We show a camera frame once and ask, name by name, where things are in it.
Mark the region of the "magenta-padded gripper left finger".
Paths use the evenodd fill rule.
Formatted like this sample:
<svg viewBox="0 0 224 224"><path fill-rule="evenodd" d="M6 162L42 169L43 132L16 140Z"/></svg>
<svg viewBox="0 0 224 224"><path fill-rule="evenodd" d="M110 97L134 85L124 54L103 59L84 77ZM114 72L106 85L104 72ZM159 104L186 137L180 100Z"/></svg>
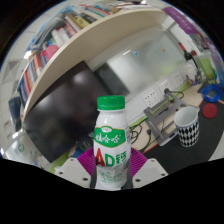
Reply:
<svg viewBox="0 0 224 224"><path fill-rule="evenodd" d="M90 148L78 158L69 158L55 174L81 187L94 188L97 179L94 150Z"/></svg>

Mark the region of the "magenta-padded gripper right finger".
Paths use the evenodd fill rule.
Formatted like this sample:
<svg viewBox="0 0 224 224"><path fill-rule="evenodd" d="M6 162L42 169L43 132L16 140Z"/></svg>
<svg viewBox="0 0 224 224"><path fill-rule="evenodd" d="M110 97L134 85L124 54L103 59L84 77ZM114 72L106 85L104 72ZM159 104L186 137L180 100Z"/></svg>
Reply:
<svg viewBox="0 0 224 224"><path fill-rule="evenodd" d="M138 150L131 149L126 189L135 189L146 186L154 181L166 177L168 173L155 159L147 159Z"/></svg>

